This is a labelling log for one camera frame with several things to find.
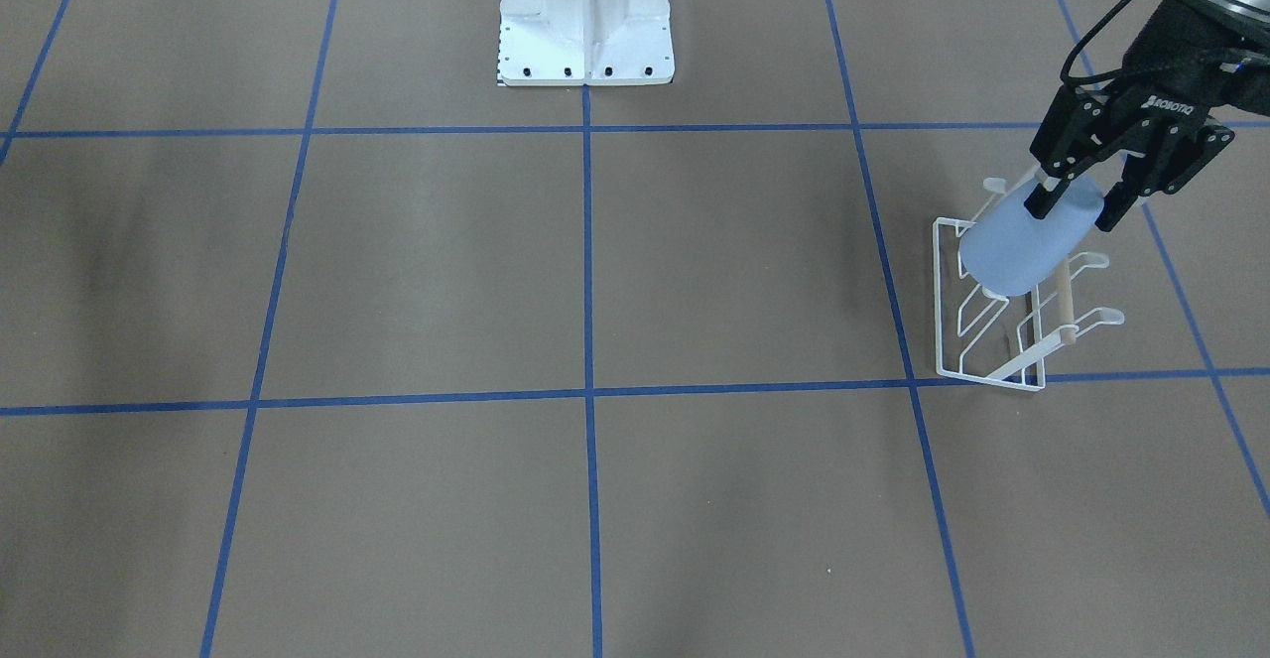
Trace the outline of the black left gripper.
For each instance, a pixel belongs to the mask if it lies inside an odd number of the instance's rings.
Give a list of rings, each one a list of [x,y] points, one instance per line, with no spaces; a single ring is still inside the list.
[[[1267,15],[1231,0],[1163,0],[1119,69],[1080,77],[1076,55],[1030,144],[1041,179],[1024,205],[1046,218],[1093,165],[1126,152],[1093,221],[1110,232],[1138,199],[1173,194],[1234,141],[1217,107],[1267,112]]]

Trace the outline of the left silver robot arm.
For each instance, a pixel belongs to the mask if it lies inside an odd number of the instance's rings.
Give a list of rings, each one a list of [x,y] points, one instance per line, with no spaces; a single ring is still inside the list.
[[[1080,175],[1125,152],[1093,225],[1111,231],[1138,199],[1175,194],[1234,141],[1212,111],[1267,116],[1267,0],[1161,0],[1118,69],[1074,74],[1120,0],[1071,48],[1030,151],[1044,180],[1025,199],[1045,218]]]

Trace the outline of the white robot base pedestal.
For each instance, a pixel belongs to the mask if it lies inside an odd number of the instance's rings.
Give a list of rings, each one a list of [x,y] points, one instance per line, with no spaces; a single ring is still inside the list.
[[[500,0],[497,83],[662,85],[676,75],[671,0]]]

